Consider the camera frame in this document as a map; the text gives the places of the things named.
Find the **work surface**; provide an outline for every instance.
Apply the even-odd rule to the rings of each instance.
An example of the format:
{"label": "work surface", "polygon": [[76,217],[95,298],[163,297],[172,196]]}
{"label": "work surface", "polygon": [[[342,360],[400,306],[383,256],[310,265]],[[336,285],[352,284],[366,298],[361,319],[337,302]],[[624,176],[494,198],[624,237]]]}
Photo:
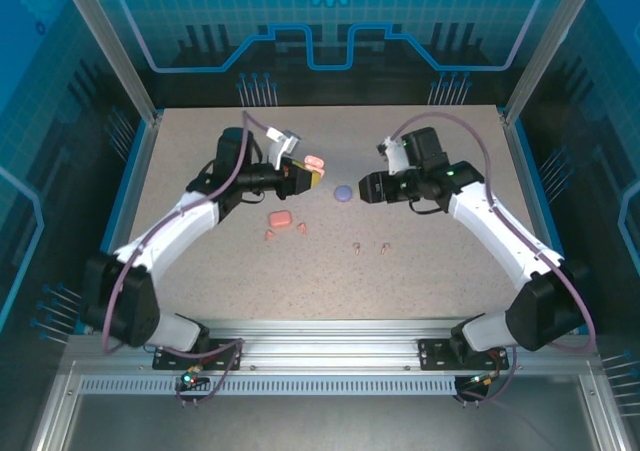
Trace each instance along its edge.
{"label": "work surface", "polygon": [[[326,175],[312,190],[280,201],[238,206],[199,238],[156,286],[161,307],[193,318],[415,318],[472,316],[509,306],[516,290],[475,236],[444,213],[418,216],[406,203],[366,204],[357,183],[384,170],[376,145],[404,121],[427,110],[455,114],[473,125],[489,149],[493,190],[531,229],[522,191],[493,106],[256,108],[262,123],[303,138],[295,157],[322,157]],[[226,127],[241,125],[240,109],[168,109],[158,133],[133,226],[138,236],[171,209],[185,186],[215,157]],[[478,145],[459,125],[433,126],[450,161],[467,160],[484,173]],[[263,150],[268,141],[254,130]],[[333,196],[349,185],[354,198]],[[421,202],[420,209],[433,204]],[[268,214],[289,210],[294,224],[266,242]],[[304,222],[307,235],[296,230]],[[360,244],[356,255],[353,244]],[[383,243],[390,249],[380,254]]]}

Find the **enclosure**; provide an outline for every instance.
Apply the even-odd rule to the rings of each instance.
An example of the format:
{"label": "enclosure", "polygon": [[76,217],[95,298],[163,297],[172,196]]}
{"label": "enclosure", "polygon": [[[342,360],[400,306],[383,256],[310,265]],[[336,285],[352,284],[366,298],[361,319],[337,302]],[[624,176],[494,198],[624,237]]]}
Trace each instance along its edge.
{"label": "enclosure", "polygon": [[[3,449],[635,449],[635,1],[0,0]],[[245,340],[219,395],[182,409],[181,372],[103,355],[79,319],[86,263],[171,210],[243,110],[326,173],[239,205],[156,283],[163,309]],[[449,213],[358,196],[425,112],[408,131],[484,174],[469,123],[504,207],[589,269],[597,351],[509,352],[498,401],[463,407],[477,370],[426,369],[419,343],[509,308],[501,262]]]}

